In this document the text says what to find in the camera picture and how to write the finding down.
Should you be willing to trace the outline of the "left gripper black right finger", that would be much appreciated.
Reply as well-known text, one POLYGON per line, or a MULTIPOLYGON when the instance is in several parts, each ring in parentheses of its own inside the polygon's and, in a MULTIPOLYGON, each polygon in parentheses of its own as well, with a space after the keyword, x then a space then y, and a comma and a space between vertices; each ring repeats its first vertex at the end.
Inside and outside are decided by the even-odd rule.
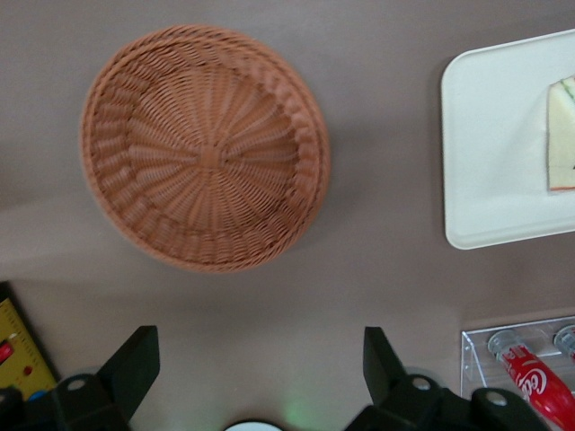
POLYGON ((347 425, 348 430, 447 430, 440 413, 445 393, 424 374, 410 374, 384 331, 366 327, 363 375, 371 404, 347 425))

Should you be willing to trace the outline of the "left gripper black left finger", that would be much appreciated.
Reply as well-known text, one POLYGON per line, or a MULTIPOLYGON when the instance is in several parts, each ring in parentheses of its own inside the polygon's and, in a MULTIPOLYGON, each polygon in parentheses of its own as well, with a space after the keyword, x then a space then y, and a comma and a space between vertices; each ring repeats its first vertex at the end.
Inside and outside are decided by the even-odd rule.
POLYGON ((53 391, 59 430, 129 430, 160 372, 158 329, 139 327, 94 374, 76 374, 53 391))

